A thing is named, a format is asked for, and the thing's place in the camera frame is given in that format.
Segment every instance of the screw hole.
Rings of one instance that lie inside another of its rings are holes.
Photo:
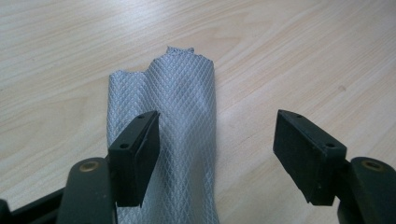
[[[96,168],[98,168],[99,162],[97,161],[87,161],[84,164],[79,166],[79,170],[81,172],[90,172]]]
[[[120,148],[127,148],[128,146],[129,146],[128,144],[124,143],[120,145]]]
[[[367,169],[381,172],[384,170],[384,166],[375,161],[362,161],[361,164]]]

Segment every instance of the black mount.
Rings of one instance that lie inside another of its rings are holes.
[[[347,147],[305,117],[279,110],[274,152],[308,203],[340,199],[341,224],[396,223],[396,173],[382,161],[346,161]]]
[[[134,118],[103,158],[76,163],[64,189],[10,212],[0,200],[0,223],[117,223],[118,207],[142,205],[160,154],[157,111]]]

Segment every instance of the clamp jaw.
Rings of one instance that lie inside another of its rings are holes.
[[[0,223],[117,223],[118,207],[142,205],[160,154],[157,111],[134,118],[104,158],[90,158],[70,170],[64,189],[10,212],[0,200]]]
[[[382,161],[346,161],[347,147],[305,117],[279,110],[274,152],[308,203],[340,199],[341,224],[396,221],[396,173]]]

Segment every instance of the light wooden surface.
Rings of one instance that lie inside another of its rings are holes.
[[[18,208],[105,156],[108,75],[168,45],[216,67],[221,223],[337,223],[273,154],[279,108],[396,167],[395,1],[2,1],[0,198]]]

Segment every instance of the black plastic bracket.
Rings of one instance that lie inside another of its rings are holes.
[[[346,161],[347,148],[305,117],[279,110],[274,152],[306,200],[332,205],[340,199],[342,224],[394,224],[396,172],[382,161]]]
[[[159,116],[157,111],[137,116],[108,149],[117,206],[143,203],[160,154]]]

